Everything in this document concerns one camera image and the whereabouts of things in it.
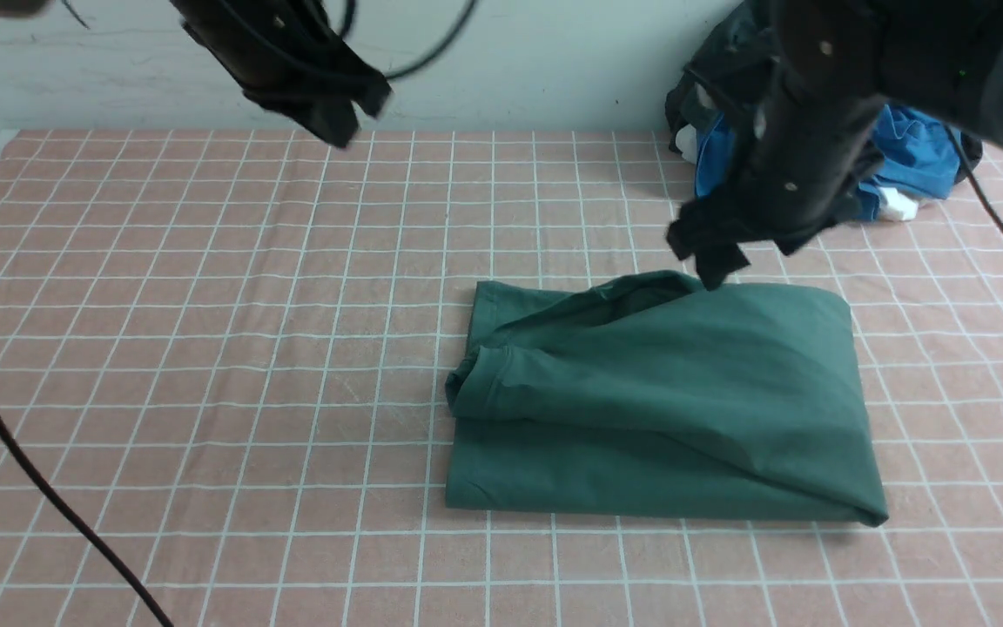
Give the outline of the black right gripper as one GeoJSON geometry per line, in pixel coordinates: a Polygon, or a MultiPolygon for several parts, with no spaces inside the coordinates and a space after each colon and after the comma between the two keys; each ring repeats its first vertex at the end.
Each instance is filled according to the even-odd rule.
{"type": "Polygon", "coordinates": [[[831,226],[835,198],[855,185],[853,166],[884,104],[875,91],[812,82],[780,61],[724,182],[684,204],[669,227],[673,253],[694,255],[713,291],[750,266],[744,243],[771,241],[785,255],[805,246],[831,226]]]}

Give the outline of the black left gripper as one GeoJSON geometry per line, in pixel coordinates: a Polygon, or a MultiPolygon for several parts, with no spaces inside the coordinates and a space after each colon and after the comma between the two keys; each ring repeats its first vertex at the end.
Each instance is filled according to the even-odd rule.
{"type": "Polygon", "coordinates": [[[378,118],[393,95],[381,71],[347,47],[309,1],[183,1],[182,27],[263,111],[347,148],[357,111],[378,118]]]}

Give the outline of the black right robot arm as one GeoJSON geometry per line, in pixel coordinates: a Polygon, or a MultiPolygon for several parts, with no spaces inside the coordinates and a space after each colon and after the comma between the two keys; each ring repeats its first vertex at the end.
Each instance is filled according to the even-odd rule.
{"type": "Polygon", "coordinates": [[[686,69],[736,148],[669,227],[680,259],[758,241],[793,251],[855,218],[889,103],[1003,150],[1003,1],[745,1],[686,69]]]}

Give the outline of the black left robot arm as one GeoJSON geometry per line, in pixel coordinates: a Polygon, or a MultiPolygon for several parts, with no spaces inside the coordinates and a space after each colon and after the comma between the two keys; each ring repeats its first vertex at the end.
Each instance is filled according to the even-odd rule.
{"type": "Polygon", "coordinates": [[[655,130],[732,1],[0,1],[0,132],[655,130]]]}

